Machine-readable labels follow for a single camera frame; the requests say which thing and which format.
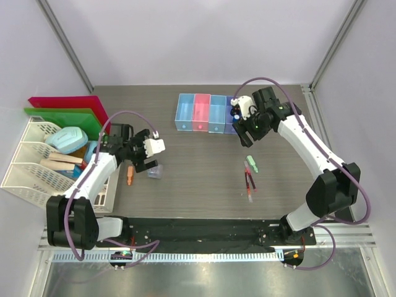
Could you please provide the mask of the orange highlighter marker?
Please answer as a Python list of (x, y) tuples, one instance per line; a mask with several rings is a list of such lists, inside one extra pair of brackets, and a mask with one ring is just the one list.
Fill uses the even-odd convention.
[(134, 180), (134, 167), (128, 166), (127, 168), (127, 185), (131, 186)]

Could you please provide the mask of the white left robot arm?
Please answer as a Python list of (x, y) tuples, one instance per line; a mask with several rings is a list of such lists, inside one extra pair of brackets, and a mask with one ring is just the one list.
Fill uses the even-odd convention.
[(101, 136), (94, 146), (92, 157), (74, 184), (63, 194), (51, 196), (46, 202), (48, 244), (70, 248), (77, 257), (93, 249), (100, 241), (112, 240), (124, 247), (131, 242), (128, 220), (120, 216), (97, 217), (93, 204), (105, 181), (125, 161), (131, 161), (140, 173), (154, 166), (149, 158), (164, 150), (158, 137), (151, 137), (149, 129), (134, 132), (123, 124), (121, 133)]

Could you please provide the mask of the pink drawer box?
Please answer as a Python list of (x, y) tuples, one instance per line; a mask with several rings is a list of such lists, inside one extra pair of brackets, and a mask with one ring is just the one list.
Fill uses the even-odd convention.
[(192, 130), (207, 132), (209, 127), (210, 94), (197, 93), (194, 96)]

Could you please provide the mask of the light blue drawer box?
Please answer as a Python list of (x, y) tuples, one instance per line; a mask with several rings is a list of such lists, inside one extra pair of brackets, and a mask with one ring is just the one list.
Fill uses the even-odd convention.
[(222, 134), (226, 124), (226, 96), (211, 95), (209, 110), (209, 133)]

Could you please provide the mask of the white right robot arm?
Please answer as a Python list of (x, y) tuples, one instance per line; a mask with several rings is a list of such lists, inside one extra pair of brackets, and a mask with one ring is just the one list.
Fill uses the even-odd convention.
[(355, 203), (360, 170), (315, 135), (301, 110), (272, 87), (251, 96), (182, 93), (159, 127), (164, 151), (153, 157), (156, 178), (140, 182), (153, 216), (190, 224), (193, 240), (215, 225), (253, 220), (261, 244), (306, 243), (313, 224)]

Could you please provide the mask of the red black stamp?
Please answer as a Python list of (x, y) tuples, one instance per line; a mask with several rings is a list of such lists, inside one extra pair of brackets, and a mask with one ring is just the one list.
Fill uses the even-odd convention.
[(234, 114), (240, 114), (240, 108), (234, 106), (234, 107), (232, 108), (232, 112), (233, 112)]

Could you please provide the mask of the sky blue drawer box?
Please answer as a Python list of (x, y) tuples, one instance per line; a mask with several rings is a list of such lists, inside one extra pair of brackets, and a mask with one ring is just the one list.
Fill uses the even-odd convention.
[(180, 93), (174, 123), (178, 131), (192, 131), (194, 94)]

